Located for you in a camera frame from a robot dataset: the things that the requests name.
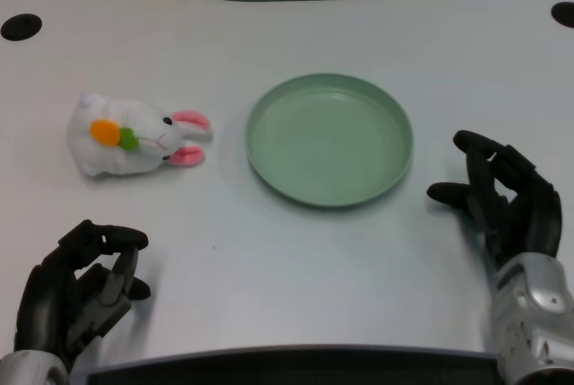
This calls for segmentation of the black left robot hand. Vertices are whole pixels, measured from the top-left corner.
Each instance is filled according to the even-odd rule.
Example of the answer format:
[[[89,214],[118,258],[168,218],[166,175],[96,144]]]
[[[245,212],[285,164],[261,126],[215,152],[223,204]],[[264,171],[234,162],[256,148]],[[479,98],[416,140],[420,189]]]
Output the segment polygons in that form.
[[[84,220],[29,275],[19,306],[14,349],[54,355],[70,372],[77,357],[151,288],[135,277],[149,244],[136,229]]]

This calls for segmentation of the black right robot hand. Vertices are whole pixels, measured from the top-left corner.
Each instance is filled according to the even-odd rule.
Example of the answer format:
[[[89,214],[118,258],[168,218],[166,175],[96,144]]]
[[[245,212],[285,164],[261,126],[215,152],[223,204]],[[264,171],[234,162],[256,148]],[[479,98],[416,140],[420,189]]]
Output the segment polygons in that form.
[[[561,240],[561,199],[553,184],[511,145],[459,130],[468,182],[430,185],[427,195],[466,214],[484,233],[488,255],[501,269],[516,255],[555,258]]]

